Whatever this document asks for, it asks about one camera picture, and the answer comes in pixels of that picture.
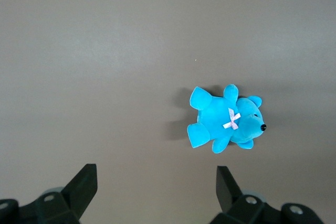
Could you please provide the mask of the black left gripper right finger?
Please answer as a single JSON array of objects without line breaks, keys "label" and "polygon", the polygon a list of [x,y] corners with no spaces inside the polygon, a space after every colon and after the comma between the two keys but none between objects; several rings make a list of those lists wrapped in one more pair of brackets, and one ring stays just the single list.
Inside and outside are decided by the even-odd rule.
[{"label": "black left gripper right finger", "polygon": [[257,196],[244,194],[226,166],[217,167],[216,196],[222,212],[211,223],[323,223],[305,205],[286,203],[277,210]]}]

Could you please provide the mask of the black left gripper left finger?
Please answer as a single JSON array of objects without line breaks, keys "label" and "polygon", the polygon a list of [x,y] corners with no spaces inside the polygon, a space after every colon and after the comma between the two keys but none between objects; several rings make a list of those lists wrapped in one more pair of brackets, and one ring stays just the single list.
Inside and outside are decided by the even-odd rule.
[{"label": "black left gripper left finger", "polygon": [[79,223],[98,190],[97,165],[86,164],[61,190],[39,196],[25,206],[1,200],[1,223]]}]

